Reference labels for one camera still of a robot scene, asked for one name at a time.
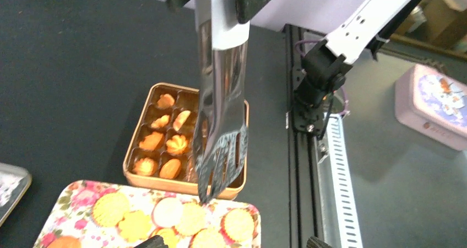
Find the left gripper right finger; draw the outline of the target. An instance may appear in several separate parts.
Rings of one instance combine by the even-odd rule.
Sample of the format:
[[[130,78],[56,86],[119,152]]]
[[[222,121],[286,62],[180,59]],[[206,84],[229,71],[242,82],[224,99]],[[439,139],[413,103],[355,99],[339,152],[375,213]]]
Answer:
[[[311,236],[306,242],[306,248],[332,248],[329,244],[325,243],[321,239]]]

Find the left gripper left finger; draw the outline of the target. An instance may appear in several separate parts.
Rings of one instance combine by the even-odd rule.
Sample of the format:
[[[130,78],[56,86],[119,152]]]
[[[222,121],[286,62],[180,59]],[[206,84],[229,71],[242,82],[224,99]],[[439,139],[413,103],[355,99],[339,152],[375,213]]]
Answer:
[[[160,235],[150,237],[148,240],[143,241],[134,248],[168,248],[168,244],[165,244],[164,238]]]

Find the white handled metal tongs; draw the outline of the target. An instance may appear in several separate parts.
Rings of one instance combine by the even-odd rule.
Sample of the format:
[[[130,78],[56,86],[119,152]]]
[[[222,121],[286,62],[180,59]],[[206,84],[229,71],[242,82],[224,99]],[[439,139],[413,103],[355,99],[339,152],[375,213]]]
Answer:
[[[201,87],[193,157],[202,204],[217,198],[242,172],[248,148],[245,75],[250,24],[202,3],[195,8]]]

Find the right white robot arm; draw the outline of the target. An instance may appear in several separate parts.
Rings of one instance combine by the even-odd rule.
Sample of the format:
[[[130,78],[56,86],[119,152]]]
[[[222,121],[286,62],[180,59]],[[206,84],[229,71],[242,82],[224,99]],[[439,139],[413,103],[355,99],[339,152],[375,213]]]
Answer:
[[[170,9],[190,0],[166,0]],[[271,0],[195,0],[203,84],[196,130],[207,122],[209,135],[246,130],[244,85],[251,19]],[[325,133],[330,112],[321,105],[345,83],[361,52],[376,53],[383,40],[421,0],[364,0],[338,28],[302,58],[305,77],[294,92],[295,128]]]

